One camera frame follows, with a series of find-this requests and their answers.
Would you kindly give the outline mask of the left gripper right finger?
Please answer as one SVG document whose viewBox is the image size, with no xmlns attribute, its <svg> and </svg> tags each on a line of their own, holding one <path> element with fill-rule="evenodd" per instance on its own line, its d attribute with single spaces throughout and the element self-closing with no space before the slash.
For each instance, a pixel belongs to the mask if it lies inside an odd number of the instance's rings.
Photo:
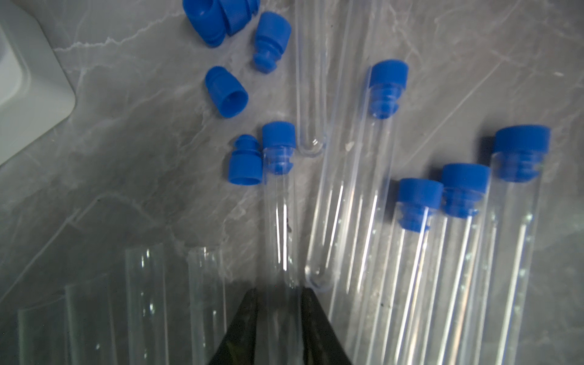
<svg viewBox="0 0 584 365">
<path fill-rule="evenodd" d="M 305 365 L 351 365 L 313 289 L 301 289 L 301 329 Z"/>
</svg>

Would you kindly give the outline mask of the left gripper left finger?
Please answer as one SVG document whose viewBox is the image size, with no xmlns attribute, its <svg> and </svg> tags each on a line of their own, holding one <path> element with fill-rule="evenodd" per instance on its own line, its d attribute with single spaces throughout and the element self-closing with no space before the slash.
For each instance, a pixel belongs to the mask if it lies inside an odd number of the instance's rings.
<svg viewBox="0 0 584 365">
<path fill-rule="evenodd" d="M 256 330 L 259 294 L 249 289 L 237 309 L 209 365 L 253 365 L 256 357 Z"/>
</svg>

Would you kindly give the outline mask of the blue stopper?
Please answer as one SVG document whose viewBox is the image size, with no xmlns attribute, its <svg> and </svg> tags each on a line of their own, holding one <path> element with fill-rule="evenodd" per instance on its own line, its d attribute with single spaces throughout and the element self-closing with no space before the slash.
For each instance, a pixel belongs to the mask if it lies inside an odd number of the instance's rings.
<svg viewBox="0 0 584 365">
<path fill-rule="evenodd" d="M 258 71 L 269 74 L 276 70 L 277 63 L 284 55 L 291 35 L 288 20 L 275 12 L 264 12 L 260 16 L 255 32 L 252 56 Z"/>
<path fill-rule="evenodd" d="M 226 32 L 232 37 L 258 14 L 260 0 L 219 0 Z"/>
<path fill-rule="evenodd" d="M 208 70 L 205 86 L 211 101 L 224 118 L 237 116 L 249 102 L 249 95 L 243 85 L 222 66 Z"/>
<path fill-rule="evenodd" d="M 252 135 L 241 135 L 234 142 L 228 167 L 228 182 L 239 186 L 254 186 L 262 182 L 260 143 Z"/>
<path fill-rule="evenodd" d="M 222 44 L 226 27 L 218 1 L 183 0 L 182 7 L 194 30 L 209 47 Z"/>
</svg>

